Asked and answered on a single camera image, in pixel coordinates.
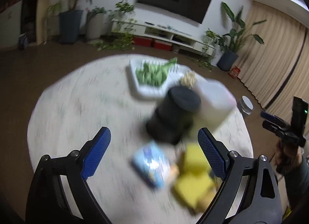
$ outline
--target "blue plant pot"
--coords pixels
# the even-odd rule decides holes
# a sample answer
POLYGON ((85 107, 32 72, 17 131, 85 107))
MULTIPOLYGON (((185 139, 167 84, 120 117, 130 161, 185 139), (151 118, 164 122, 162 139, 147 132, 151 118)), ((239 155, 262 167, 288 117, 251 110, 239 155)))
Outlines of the blue plant pot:
POLYGON ((82 10, 67 11, 59 14, 60 42, 75 43, 79 35, 82 10))
POLYGON ((217 66, 219 67, 219 69, 227 72, 231 69, 237 57, 238 55, 236 53, 228 50, 222 55, 219 62, 217 63, 217 66))

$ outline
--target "banana plant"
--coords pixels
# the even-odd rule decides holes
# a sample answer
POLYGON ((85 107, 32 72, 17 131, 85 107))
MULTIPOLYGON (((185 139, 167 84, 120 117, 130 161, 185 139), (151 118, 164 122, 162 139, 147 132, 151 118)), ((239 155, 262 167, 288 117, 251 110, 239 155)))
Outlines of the banana plant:
POLYGON ((222 37, 225 39, 226 36, 230 37, 230 43, 225 44, 225 40, 220 40, 219 46, 224 49, 224 51, 230 50, 234 53, 237 53, 245 44, 249 37, 253 37, 259 44, 264 44, 263 39, 257 34, 251 34, 251 29, 253 26, 262 24, 267 21, 261 20, 258 22, 254 22, 251 27, 247 29, 245 22, 241 19, 241 15, 243 12, 243 6, 241 7, 238 14, 235 16, 228 5, 224 2, 221 3, 223 10, 226 12, 228 17, 231 19, 233 28, 230 30, 230 33, 223 35, 222 37))

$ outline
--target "white tv stand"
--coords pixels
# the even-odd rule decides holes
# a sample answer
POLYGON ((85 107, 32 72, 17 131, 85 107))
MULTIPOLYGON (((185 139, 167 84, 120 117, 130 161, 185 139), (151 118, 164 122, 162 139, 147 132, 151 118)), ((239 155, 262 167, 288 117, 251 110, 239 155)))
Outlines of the white tv stand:
MULTIPOLYGON (((117 28, 117 22, 118 20, 113 21, 112 31, 117 28)), ((201 54, 203 52, 203 48, 206 46, 201 40, 195 39, 185 33, 177 32, 172 29, 162 28, 158 25, 147 24, 143 21, 137 21, 136 23, 125 21, 119 32, 124 32, 126 29, 132 31, 134 35, 140 37, 150 37, 177 44, 181 49, 189 50, 198 54, 201 54)), ((213 50, 214 48, 211 45, 208 45, 207 53, 209 55, 212 54, 213 50)))

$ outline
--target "leafy greens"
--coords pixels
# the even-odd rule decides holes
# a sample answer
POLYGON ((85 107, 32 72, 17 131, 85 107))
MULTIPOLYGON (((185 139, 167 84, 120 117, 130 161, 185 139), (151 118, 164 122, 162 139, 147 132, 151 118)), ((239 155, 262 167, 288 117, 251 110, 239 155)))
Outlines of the leafy greens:
POLYGON ((144 69, 136 69, 139 84, 160 87, 168 76, 169 69, 177 63, 177 57, 170 59, 163 65, 144 63, 144 69))

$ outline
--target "red storage box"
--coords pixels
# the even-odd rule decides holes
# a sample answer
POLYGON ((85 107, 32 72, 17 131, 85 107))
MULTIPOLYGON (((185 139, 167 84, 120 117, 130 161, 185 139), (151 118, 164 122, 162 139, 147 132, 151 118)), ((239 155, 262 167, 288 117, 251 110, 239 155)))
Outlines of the red storage box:
POLYGON ((136 45, 151 47, 153 39, 147 37, 134 37, 133 41, 136 45))
POLYGON ((161 41, 161 40, 155 40, 154 41, 154 48, 162 49, 162 50, 166 50, 166 51, 171 51, 172 44, 169 43, 169 42, 161 41))
POLYGON ((237 68, 236 66, 234 66, 234 68, 232 68, 232 69, 229 71, 229 75, 230 75, 232 78, 234 78, 234 79, 237 78, 237 76, 238 76, 239 73, 240 73, 240 69, 237 68))

